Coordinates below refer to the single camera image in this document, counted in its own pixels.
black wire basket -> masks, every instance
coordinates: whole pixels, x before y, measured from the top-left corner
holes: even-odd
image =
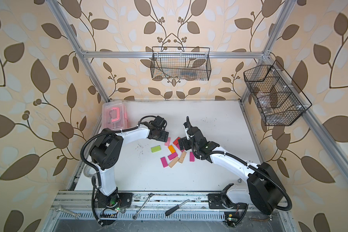
[[[212,71],[209,51],[201,47],[152,47],[152,79],[208,81]]]
[[[280,76],[281,65],[258,65],[244,72],[244,79],[266,126],[290,126],[312,105],[308,97],[291,78],[286,83]],[[293,93],[302,93],[309,103],[301,102]]]

orange wooden block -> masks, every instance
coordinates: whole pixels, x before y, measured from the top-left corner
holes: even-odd
[[[175,157],[170,163],[169,163],[169,167],[172,168],[177,162],[178,162],[179,158],[178,156]]]
[[[175,149],[174,149],[174,147],[173,147],[172,145],[168,146],[168,148],[169,148],[169,150],[170,150],[171,153],[174,153],[174,152],[175,152]]]

beige wooden block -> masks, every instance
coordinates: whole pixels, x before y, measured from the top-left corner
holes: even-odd
[[[184,158],[186,157],[187,152],[183,151],[180,155],[179,162],[183,164]]]
[[[175,157],[170,163],[169,163],[169,167],[173,167],[177,162],[178,162],[179,158],[178,156]]]

plastic storage box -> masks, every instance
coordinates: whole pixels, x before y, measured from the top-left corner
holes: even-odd
[[[113,101],[102,106],[102,129],[122,130],[128,127],[128,117],[122,101]]]

pink wooden block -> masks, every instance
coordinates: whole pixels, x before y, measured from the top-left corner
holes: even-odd
[[[177,148],[180,150],[179,143],[177,144]],[[180,151],[183,152],[184,150],[180,150]]]
[[[174,152],[173,154],[169,155],[168,158],[169,158],[169,160],[172,160],[177,156],[178,156],[178,154],[176,152]]]
[[[192,151],[190,152],[190,162],[195,162],[195,156],[193,155]]]
[[[165,146],[169,146],[169,144],[170,144],[170,137],[168,137],[168,141],[165,143]]]
[[[161,163],[163,167],[167,167],[168,166],[168,162],[166,161],[165,156],[161,158]]]

